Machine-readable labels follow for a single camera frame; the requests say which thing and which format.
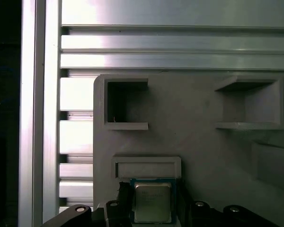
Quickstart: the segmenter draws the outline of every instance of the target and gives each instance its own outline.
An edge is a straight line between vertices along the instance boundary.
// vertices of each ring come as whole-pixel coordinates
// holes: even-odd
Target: bolt
[[[240,210],[238,208],[236,208],[236,207],[231,207],[231,211],[232,212],[239,212]]]
[[[77,212],[82,212],[82,211],[85,211],[85,208],[84,207],[79,207],[79,208],[76,209],[76,211]]]
[[[196,202],[195,204],[196,204],[198,207],[204,206],[204,203],[202,203],[202,202]]]

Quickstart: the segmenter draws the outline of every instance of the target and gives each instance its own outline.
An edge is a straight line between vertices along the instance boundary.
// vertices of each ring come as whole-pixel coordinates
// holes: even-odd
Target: cpu chip
[[[135,223],[170,223],[171,183],[135,183]]]

